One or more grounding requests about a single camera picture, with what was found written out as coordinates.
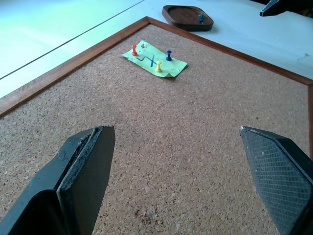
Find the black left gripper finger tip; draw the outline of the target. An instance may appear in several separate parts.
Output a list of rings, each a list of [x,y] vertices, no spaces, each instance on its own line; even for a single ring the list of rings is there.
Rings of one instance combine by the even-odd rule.
[[[260,11],[260,16],[276,16],[286,11],[298,13],[311,8],[313,8],[313,0],[269,0]]]

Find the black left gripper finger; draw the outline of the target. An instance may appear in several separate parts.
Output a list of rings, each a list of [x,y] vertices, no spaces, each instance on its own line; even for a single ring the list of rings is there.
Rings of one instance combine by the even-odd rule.
[[[313,235],[313,161],[289,138],[242,126],[256,189],[280,235]]]
[[[0,222],[0,235],[91,235],[108,185],[115,130],[69,137]]]

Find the wood-framed cork board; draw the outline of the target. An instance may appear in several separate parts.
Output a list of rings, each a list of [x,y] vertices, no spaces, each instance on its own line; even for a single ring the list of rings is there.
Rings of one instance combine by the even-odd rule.
[[[187,63],[157,77],[122,54],[144,40]],[[313,72],[298,75],[143,18],[0,117],[0,222],[66,139],[115,129],[92,235],[279,235],[255,188],[241,126],[311,153]]]

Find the green paper note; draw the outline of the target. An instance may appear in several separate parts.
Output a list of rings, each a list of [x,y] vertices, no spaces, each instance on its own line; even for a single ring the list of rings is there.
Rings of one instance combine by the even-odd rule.
[[[162,52],[144,40],[141,40],[136,45],[136,52],[137,56],[133,56],[131,49],[122,54],[122,56],[157,77],[174,78],[178,76],[187,66],[186,62],[175,59],[172,55],[172,61],[167,61],[167,52]],[[162,62],[162,72],[156,72],[157,61]]]

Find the dark wooden tray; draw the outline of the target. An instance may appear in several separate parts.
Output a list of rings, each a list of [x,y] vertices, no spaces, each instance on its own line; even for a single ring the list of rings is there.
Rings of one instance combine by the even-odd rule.
[[[204,23],[198,22],[198,15],[204,14]],[[168,24],[189,32],[210,31],[214,21],[202,9],[195,6],[166,5],[162,15]]]

